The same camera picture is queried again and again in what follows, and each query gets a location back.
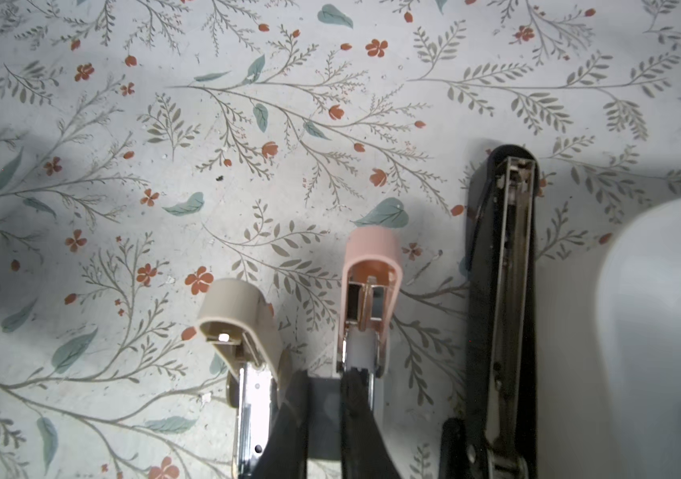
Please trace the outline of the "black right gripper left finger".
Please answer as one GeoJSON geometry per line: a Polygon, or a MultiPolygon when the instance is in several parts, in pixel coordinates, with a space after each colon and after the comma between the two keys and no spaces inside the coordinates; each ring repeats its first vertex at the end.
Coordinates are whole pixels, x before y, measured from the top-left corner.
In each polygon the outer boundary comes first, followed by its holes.
{"type": "Polygon", "coordinates": [[[306,479],[309,412],[310,379],[306,370],[300,370],[290,380],[252,478],[306,479]]]}

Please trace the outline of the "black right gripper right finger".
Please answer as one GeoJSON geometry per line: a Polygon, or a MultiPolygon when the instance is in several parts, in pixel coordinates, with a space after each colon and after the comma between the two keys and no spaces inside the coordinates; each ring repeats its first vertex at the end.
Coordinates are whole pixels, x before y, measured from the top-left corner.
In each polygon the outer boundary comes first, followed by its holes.
{"type": "Polygon", "coordinates": [[[368,403],[366,375],[346,371],[340,381],[341,472],[345,479],[400,479],[368,403]]]}

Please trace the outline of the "pink mini stapler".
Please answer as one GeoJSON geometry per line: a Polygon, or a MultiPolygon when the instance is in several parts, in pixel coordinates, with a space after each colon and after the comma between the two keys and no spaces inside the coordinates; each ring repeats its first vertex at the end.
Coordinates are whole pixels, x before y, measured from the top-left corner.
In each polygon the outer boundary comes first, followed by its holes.
{"type": "Polygon", "coordinates": [[[393,231],[365,226],[351,232],[341,278],[336,372],[362,373],[377,422],[383,419],[391,321],[402,281],[401,251],[393,231]]]}

